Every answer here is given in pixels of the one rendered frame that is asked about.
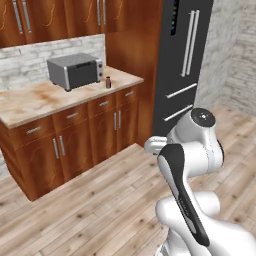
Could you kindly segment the brown wooden wall cupboards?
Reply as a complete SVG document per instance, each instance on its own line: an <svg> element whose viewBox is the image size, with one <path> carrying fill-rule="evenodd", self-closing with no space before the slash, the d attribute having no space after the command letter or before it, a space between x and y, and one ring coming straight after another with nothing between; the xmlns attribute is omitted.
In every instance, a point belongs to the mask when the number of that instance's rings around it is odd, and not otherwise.
<svg viewBox="0 0 256 256"><path fill-rule="evenodd" d="M0 0L0 48L104 32L102 0Z"/></svg>

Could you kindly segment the grey toaster oven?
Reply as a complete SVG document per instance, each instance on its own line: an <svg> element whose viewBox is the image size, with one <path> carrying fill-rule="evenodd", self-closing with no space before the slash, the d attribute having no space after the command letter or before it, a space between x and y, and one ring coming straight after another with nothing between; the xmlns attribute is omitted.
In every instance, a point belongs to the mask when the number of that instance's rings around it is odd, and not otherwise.
<svg viewBox="0 0 256 256"><path fill-rule="evenodd" d="M50 81L67 92L103 78L102 60L85 53L48 59L47 68Z"/></svg>

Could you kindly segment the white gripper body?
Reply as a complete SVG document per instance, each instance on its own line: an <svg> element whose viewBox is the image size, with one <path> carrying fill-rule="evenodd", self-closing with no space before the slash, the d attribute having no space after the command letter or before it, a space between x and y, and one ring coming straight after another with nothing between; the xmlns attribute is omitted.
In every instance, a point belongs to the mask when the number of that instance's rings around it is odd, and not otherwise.
<svg viewBox="0 0 256 256"><path fill-rule="evenodd" d="M167 138L152 136L144 143L144 151L149 154L158 155L161 149L167 144Z"/></svg>

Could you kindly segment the tall brown wooden side panel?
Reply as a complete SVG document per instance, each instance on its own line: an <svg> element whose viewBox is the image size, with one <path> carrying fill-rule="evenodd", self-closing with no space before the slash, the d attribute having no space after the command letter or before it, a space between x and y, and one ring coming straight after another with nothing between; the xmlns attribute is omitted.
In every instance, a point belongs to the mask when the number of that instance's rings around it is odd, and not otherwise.
<svg viewBox="0 0 256 256"><path fill-rule="evenodd" d="M140 146L152 135L162 0L106 0L107 65L141 77L138 86Z"/></svg>

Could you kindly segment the brown wooden base cupboards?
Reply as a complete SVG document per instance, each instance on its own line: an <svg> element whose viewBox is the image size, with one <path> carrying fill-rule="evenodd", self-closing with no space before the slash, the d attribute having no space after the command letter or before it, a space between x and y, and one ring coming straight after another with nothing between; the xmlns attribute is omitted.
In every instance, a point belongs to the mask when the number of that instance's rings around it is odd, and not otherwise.
<svg viewBox="0 0 256 256"><path fill-rule="evenodd" d="M138 88L128 87L15 128L0 121L0 150L28 200L136 141Z"/></svg>

